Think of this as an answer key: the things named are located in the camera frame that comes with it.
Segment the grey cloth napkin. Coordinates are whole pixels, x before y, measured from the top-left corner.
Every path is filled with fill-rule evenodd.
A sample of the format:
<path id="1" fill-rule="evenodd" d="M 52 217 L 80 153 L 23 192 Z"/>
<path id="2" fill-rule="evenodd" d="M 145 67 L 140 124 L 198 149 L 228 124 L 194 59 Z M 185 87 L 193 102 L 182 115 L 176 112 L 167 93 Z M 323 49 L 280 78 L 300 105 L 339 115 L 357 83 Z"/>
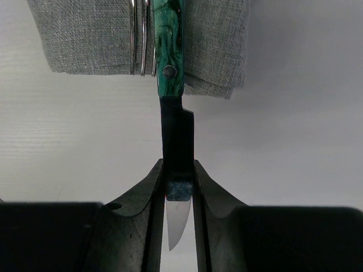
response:
<path id="1" fill-rule="evenodd" d="M 128 1 L 29 1 L 51 71 L 130 75 Z M 250 1 L 184 2 L 185 92 L 229 99 L 244 85 Z M 153 69 L 154 13 L 146 75 Z"/>

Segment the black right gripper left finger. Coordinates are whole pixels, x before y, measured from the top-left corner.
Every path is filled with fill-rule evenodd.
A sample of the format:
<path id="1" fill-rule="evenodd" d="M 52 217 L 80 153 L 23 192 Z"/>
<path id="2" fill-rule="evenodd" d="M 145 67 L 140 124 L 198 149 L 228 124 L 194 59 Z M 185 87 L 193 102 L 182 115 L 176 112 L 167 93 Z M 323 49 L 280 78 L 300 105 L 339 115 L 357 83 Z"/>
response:
<path id="1" fill-rule="evenodd" d="M 82 271 L 159 271 L 164 218 L 163 162 L 104 205 L 92 228 Z"/>

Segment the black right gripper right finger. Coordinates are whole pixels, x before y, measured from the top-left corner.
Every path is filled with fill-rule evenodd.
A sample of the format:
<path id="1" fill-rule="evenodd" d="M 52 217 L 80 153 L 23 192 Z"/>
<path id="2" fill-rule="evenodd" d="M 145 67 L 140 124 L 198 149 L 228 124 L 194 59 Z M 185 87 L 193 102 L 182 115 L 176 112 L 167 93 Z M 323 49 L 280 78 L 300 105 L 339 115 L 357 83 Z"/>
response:
<path id="1" fill-rule="evenodd" d="M 247 205 L 194 161 L 193 216 L 198 271 L 248 271 L 240 226 Z"/>

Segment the knife with green handle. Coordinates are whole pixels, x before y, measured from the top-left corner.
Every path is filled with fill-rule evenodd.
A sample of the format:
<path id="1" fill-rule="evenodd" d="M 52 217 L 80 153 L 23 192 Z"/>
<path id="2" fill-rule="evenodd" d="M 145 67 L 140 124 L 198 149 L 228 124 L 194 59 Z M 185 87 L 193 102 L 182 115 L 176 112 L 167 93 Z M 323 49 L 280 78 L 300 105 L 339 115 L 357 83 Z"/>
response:
<path id="1" fill-rule="evenodd" d="M 153 2 L 169 250 L 184 233 L 193 193 L 194 116 L 182 105 L 184 11 L 184 1 Z"/>

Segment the fork with green handle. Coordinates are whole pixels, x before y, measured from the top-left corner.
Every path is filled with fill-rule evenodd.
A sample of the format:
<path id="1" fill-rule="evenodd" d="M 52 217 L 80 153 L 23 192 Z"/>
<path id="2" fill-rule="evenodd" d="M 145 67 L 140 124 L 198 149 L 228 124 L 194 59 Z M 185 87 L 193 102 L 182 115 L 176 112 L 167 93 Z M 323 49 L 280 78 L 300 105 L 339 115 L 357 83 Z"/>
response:
<path id="1" fill-rule="evenodd" d="M 129 42 L 130 42 L 130 75 L 136 73 L 137 56 L 140 56 L 140 75 L 146 75 L 146 58 L 147 47 L 149 46 L 148 38 L 149 28 L 151 26 L 151 1 L 129 0 Z"/>

